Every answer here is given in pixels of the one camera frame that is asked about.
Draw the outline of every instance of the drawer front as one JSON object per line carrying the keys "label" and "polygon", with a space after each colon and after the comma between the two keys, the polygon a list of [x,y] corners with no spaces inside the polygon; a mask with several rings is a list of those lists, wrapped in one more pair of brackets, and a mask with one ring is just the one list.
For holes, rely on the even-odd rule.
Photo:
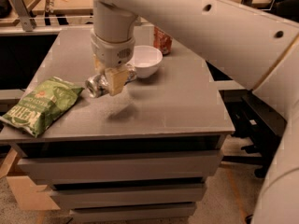
{"label": "drawer front", "polygon": [[214,175],[220,150],[21,159],[19,166],[37,184],[113,182]]}
{"label": "drawer front", "polygon": [[121,189],[76,189],[53,191],[50,197],[62,209],[126,206],[201,201],[205,184],[130,187]]}
{"label": "drawer front", "polygon": [[70,216],[77,222],[189,217],[193,215],[195,208],[195,203],[95,208],[71,210]]}

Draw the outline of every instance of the drawer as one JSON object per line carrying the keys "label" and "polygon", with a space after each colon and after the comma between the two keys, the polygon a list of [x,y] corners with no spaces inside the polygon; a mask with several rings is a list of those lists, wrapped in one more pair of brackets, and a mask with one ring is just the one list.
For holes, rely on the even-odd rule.
{"label": "drawer", "polygon": [[53,191],[50,197],[62,209],[127,206],[201,201],[206,184],[161,185],[114,189],[75,189]]}
{"label": "drawer", "polygon": [[220,149],[225,135],[20,143],[27,158],[187,152]]}
{"label": "drawer", "polygon": [[93,208],[71,210],[70,216],[77,222],[189,217],[194,214],[195,208],[195,203]]}
{"label": "drawer", "polygon": [[214,175],[220,150],[172,153],[21,159],[18,163],[37,184],[149,180]]}

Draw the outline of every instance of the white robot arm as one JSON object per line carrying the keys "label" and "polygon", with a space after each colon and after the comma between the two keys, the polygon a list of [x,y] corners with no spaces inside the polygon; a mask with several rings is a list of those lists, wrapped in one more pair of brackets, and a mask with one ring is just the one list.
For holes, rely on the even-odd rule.
{"label": "white robot arm", "polygon": [[93,52],[127,63],[143,17],[272,106],[288,126],[253,223],[296,223],[299,211],[299,25],[227,0],[94,0]]}

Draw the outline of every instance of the ceramic bowl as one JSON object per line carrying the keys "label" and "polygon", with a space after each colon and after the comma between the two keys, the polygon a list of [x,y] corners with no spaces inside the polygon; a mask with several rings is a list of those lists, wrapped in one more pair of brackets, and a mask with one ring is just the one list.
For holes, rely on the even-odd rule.
{"label": "ceramic bowl", "polygon": [[135,46],[134,55],[128,62],[135,67],[138,78],[147,78],[161,66],[162,53],[152,46]]}

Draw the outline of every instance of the green chip bag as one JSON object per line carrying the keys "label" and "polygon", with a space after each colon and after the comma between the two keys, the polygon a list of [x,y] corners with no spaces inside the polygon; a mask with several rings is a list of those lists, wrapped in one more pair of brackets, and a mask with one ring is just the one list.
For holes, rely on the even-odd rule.
{"label": "green chip bag", "polygon": [[38,137],[75,104],[82,91],[73,83],[52,77],[20,99],[0,120]]}

